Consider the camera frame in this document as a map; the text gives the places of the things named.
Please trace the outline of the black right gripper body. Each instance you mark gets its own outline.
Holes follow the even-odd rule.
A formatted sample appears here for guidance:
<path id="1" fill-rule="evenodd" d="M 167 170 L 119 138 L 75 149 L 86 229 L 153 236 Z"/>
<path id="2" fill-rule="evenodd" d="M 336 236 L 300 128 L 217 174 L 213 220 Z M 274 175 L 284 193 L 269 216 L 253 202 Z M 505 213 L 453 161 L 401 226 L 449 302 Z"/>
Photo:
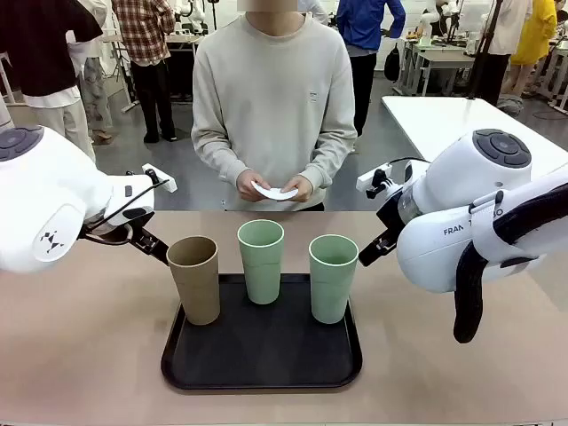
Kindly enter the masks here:
<path id="1" fill-rule="evenodd" d="M 386 230 L 380 235 L 383 243 L 396 243 L 405 227 L 405 223 L 398 213 L 398 201 L 401 193 L 393 194 L 377 211 L 376 215 L 383 222 Z"/>

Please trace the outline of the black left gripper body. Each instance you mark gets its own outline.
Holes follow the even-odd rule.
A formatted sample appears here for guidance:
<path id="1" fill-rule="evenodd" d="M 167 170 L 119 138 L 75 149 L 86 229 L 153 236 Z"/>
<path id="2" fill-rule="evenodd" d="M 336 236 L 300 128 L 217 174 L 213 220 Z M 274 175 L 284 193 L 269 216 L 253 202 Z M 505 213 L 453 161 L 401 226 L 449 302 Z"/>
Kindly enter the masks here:
<path id="1" fill-rule="evenodd" d="M 146 213 L 141 217 L 127 221 L 122 225 L 104 224 L 96 229 L 83 226 L 83 239 L 106 246 L 122 246 L 139 244 L 146 237 L 146 224 L 154 213 Z"/>

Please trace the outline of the brown plastic cup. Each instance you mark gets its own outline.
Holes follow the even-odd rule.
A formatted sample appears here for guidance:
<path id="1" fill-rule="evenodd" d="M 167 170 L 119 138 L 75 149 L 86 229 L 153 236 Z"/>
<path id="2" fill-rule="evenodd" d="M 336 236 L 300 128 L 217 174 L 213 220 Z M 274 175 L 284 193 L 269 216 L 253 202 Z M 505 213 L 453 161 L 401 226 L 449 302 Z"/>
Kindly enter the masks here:
<path id="1" fill-rule="evenodd" d="M 193 325 L 213 323 L 220 314 L 217 244 L 205 236 L 190 236 L 167 251 L 186 319 Z"/>

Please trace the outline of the pale green plastic cup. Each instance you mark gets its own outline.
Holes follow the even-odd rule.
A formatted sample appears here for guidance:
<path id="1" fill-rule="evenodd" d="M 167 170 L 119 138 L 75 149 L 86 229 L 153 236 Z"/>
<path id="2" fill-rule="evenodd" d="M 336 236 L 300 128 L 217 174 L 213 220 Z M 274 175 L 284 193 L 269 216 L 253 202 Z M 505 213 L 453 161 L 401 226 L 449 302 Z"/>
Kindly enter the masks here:
<path id="1" fill-rule="evenodd" d="M 347 237 L 326 234 L 312 240 L 309 255 L 312 316 L 320 323 L 335 324 L 346 311 L 359 248 Z"/>
<path id="2" fill-rule="evenodd" d="M 239 228 L 237 239 L 249 300 L 271 304 L 280 293 L 283 227 L 272 220 L 252 220 Z"/>

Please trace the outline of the white scalloped paper coaster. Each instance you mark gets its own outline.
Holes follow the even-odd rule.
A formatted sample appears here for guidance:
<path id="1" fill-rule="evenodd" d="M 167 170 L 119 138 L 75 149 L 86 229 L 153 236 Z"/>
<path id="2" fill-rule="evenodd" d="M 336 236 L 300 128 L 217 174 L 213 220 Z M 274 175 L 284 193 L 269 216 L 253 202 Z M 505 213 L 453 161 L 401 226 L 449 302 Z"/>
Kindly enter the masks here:
<path id="1" fill-rule="evenodd" d="M 298 194 L 298 189 L 294 188 L 288 192 L 282 192 L 280 188 L 271 187 L 270 189 L 263 188 L 257 182 L 252 181 L 251 185 L 257 192 L 262 194 L 265 198 L 275 201 L 287 201 L 293 199 Z"/>

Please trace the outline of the person's left forearm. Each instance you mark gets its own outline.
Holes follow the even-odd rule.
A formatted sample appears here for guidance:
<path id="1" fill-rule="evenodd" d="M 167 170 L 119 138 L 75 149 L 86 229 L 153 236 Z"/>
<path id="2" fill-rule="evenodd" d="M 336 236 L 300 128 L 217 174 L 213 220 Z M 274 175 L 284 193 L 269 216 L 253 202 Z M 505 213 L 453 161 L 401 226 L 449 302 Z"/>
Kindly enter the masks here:
<path id="1" fill-rule="evenodd" d="M 312 159 L 300 173 L 311 184 L 313 190 L 327 188 L 346 157 L 351 153 L 357 138 L 353 127 L 322 132 L 319 135 Z"/>

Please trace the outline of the person's right forearm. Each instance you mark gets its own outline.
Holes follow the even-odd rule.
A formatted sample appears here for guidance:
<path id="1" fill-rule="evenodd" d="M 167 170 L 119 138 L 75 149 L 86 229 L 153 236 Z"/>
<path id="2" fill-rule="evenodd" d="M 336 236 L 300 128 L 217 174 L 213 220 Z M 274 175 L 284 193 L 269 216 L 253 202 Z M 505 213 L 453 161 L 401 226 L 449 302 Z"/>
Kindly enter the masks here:
<path id="1" fill-rule="evenodd" d="M 239 175 L 249 170 L 233 151 L 223 128 L 210 129 L 194 125 L 192 141 L 197 156 L 224 182 L 237 185 Z"/>

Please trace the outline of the person's left hand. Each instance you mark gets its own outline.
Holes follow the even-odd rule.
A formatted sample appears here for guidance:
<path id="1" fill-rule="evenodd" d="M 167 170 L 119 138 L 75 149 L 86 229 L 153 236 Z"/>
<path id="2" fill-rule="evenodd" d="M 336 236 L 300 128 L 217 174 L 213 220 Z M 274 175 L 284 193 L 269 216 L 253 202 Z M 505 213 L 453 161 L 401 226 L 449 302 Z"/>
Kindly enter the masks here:
<path id="1" fill-rule="evenodd" d="M 289 199 L 290 201 L 307 202 L 312 196 L 313 185 L 306 177 L 296 175 L 287 182 L 287 184 L 281 189 L 281 192 L 295 192 L 296 194 Z"/>

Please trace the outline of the person's right hand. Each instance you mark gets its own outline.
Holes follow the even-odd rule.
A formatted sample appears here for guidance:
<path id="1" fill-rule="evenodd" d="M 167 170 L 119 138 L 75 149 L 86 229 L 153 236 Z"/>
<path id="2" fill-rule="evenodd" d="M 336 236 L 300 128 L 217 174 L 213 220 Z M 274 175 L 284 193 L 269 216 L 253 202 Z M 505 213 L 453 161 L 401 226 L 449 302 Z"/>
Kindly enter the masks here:
<path id="1" fill-rule="evenodd" d="M 254 170 L 244 170 L 237 177 L 236 188 L 244 201 L 258 202 L 265 199 L 265 196 L 256 189 L 257 186 L 264 190 L 271 189 L 267 182 Z"/>

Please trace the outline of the large white table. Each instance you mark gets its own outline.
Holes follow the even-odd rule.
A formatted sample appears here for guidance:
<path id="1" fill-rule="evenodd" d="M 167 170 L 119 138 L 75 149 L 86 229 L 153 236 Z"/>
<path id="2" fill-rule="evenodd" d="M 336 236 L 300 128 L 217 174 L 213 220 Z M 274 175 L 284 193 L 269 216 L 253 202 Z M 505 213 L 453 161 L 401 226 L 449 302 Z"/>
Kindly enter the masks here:
<path id="1" fill-rule="evenodd" d="M 498 129 L 527 145 L 534 178 L 568 165 L 567 151 L 482 99 L 384 96 L 382 102 L 428 161 L 469 130 Z"/>

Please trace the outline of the bystander in patterned trousers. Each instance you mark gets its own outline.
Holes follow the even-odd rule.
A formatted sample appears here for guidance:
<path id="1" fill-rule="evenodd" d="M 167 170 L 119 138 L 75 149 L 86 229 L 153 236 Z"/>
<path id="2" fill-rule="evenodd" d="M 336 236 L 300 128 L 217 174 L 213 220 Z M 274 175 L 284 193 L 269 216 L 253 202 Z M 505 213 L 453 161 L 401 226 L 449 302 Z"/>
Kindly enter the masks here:
<path id="1" fill-rule="evenodd" d="M 79 43 L 72 30 L 66 33 L 67 48 L 77 74 L 88 130 L 95 146 L 112 142 L 113 135 L 108 96 L 104 88 L 101 64 L 102 42 L 99 38 Z"/>

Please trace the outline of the black hanging bag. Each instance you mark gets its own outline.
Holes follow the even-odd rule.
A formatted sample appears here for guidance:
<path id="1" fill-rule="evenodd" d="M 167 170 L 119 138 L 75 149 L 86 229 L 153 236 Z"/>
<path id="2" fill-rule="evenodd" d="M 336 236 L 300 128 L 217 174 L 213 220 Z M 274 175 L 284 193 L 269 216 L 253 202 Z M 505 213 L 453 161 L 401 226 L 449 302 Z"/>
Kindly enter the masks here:
<path id="1" fill-rule="evenodd" d="M 400 52 L 395 43 L 384 61 L 384 76 L 387 80 L 395 83 L 400 76 Z"/>

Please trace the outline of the black plastic tray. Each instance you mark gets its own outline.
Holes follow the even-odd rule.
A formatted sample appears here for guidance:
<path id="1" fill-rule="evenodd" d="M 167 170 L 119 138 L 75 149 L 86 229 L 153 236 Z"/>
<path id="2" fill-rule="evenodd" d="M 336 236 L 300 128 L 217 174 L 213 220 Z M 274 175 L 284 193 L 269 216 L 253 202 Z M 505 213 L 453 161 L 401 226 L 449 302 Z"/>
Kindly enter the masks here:
<path id="1" fill-rule="evenodd" d="M 221 312 L 207 326 L 178 310 L 161 370 L 182 391 L 319 390 L 351 383 L 363 356 L 351 310 L 332 325 L 311 313 L 310 277 L 284 273 L 278 299 L 252 303 L 241 273 L 219 277 Z"/>

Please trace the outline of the grey clothes pile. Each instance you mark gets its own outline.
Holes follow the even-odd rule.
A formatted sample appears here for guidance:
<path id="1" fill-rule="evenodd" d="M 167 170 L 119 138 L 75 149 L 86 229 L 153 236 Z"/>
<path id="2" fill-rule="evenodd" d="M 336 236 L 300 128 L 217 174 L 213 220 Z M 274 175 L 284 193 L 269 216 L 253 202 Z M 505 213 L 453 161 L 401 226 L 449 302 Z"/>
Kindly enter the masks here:
<path id="1" fill-rule="evenodd" d="M 518 117 L 524 109 L 524 101 L 521 97 L 512 94 L 502 94 L 496 107 L 509 116 Z"/>

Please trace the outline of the grey background desk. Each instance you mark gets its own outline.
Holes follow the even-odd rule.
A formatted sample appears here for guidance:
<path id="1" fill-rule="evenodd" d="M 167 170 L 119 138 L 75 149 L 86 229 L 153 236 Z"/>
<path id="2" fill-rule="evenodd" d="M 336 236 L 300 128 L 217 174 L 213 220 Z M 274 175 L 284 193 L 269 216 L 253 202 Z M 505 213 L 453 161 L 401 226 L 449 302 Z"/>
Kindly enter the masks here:
<path id="1" fill-rule="evenodd" d="M 416 97 L 427 94 L 433 71 L 445 70 L 449 77 L 443 85 L 442 93 L 449 96 L 459 70 L 471 69 L 474 59 L 460 47 L 451 45 L 420 46 L 416 41 L 403 38 L 401 71 L 395 85 L 397 93 Z"/>

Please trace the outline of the black tripod pole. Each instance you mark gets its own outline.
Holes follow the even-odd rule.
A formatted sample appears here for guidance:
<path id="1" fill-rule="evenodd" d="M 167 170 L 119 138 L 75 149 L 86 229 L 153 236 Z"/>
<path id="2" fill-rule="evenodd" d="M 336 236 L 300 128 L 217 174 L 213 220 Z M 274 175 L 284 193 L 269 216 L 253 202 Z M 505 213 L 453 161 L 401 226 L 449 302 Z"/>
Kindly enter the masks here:
<path id="1" fill-rule="evenodd" d="M 504 0 L 494 0 L 493 8 L 488 16 L 487 26 L 482 31 L 480 44 L 477 49 L 466 98 L 473 100 L 481 98 L 494 104 L 498 97 L 497 77 L 503 77 L 507 55 L 490 53 L 493 38 L 500 17 Z"/>

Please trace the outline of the person in cream sweater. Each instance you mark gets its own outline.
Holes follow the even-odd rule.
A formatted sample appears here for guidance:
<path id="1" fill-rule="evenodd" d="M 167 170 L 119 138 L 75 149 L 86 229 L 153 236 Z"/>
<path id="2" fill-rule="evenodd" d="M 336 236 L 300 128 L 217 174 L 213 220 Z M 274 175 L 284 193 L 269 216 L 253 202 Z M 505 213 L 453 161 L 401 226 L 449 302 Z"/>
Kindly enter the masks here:
<path id="1" fill-rule="evenodd" d="M 320 133 L 355 129 L 351 63 L 341 36 L 298 0 L 239 0 L 239 12 L 197 49 L 193 126 L 223 128 L 238 158 L 282 189 L 305 170 Z M 321 211 L 328 189 L 307 202 L 249 202 L 226 184 L 224 206 L 239 211 Z"/>

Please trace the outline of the bystander in blue jacket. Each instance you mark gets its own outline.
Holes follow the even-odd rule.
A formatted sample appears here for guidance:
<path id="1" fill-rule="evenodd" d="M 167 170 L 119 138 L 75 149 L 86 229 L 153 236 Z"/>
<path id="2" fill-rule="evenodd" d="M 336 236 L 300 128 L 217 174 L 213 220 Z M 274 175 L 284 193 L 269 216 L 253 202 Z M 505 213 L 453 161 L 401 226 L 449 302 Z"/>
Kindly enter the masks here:
<path id="1" fill-rule="evenodd" d="M 367 120 L 382 38 L 401 36 L 406 12 L 401 0 L 340 0 L 335 17 L 351 60 L 354 126 L 360 137 Z"/>

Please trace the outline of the bystander in black top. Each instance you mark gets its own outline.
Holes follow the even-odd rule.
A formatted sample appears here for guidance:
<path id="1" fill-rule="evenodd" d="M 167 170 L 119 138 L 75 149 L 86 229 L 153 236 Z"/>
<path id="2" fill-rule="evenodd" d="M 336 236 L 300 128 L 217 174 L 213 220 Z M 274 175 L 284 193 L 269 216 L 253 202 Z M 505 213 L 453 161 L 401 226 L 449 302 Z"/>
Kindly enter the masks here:
<path id="1" fill-rule="evenodd" d="M 24 103 L 37 122 L 96 156 L 78 75 L 89 42 L 102 35 L 78 0 L 0 0 L 0 53 L 6 53 Z"/>

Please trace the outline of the white background desk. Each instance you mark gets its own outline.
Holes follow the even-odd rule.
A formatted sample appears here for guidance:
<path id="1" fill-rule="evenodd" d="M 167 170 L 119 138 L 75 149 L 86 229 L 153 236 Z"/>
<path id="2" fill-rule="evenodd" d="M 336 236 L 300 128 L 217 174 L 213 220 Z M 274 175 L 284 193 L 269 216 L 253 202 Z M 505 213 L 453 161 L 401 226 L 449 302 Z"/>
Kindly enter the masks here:
<path id="1" fill-rule="evenodd" d="M 165 40 L 168 44 L 177 44 L 178 47 L 171 49 L 174 51 L 190 51 L 192 54 L 196 53 L 197 45 L 203 39 L 202 35 L 167 35 Z M 127 99 L 127 105 L 121 109 L 123 114 L 128 113 L 133 108 L 139 105 L 134 91 L 134 83 L 130 78 L 130 58 L 128 57 L 125 46 L 122 43 L 122 36 L 114 31 L 113 34 L 106 31 L 102 36 L 104 43 L 109 43 L 111 52 L 113 53 L 116 62 L 116 71 L 118 72 L 118 79 L 122 83 L 122 91 Z"/>

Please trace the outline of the bystander in plaid shirt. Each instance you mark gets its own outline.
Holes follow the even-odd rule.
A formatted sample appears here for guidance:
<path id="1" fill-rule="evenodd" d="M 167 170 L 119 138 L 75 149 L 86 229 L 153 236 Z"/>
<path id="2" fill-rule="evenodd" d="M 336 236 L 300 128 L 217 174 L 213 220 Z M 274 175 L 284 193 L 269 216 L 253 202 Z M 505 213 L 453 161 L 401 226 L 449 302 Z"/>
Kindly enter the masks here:
<path id="1" fill-rule="evenodd" d="M 172 117 L 165 36 L 175 29 L 167 0 L 111 0 L 146 124 L 144 142 L 178 139 Z"/>

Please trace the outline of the bystander in white shirt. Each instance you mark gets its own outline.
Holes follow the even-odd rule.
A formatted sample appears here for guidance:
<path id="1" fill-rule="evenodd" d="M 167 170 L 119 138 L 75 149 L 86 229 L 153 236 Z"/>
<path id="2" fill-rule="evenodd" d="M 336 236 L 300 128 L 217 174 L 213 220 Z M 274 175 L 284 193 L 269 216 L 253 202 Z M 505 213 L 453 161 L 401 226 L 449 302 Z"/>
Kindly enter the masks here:
<path id="1" fill-rule="evenodd" d="M 517 47 L 520 42 L 523 26 L 525 22 L 531 17 L 532 12 L 533 0 L 503 1 L 500 17 L 498 18 L 498 23 L 495 31 L 495 36 L 493 38 L 493 45 L 490 48 L 489 52 L 508 56 L 505 59 L 505 72 L 507 70 L 509 60 L 511 59 L 512 55 L 517 52 Z M 488 17 L 486 19 L 484 29 L 487 26 L 487 20 Z M 497 77 L 498 97 L 496 99 L 496 102 L 492 104 L 485 100 L 487 103 L 493 106 L 497 104 L 497 100 L 500 96 L 504 75 L 502 78 L 500 78 L 499 76 Z"/>

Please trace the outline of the bystander in yellow coat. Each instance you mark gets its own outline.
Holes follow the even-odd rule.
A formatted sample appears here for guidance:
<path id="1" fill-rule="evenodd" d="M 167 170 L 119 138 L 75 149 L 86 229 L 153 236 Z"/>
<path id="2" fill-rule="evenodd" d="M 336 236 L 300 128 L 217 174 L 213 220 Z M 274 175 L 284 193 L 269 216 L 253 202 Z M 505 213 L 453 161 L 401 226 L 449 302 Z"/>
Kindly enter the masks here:
<path id="1" fill-rule="evenodd" d="M 535 65 L 548 55 L 550 39 L 556 33 L 556 5 L 560 0 L 533 0 L 532 15 L 524 24 L 517 52 L 511 58 L 509 93 L 520 97 Z"/>

